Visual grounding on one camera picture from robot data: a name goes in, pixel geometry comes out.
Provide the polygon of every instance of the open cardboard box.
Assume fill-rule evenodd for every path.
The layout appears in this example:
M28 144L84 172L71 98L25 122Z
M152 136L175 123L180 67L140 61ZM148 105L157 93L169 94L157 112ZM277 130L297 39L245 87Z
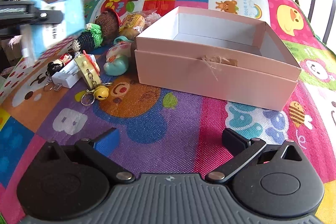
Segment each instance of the open cardboard box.
M301 72L266 22L215 10L177 7L136 46L142 84L272 110L283 109Z

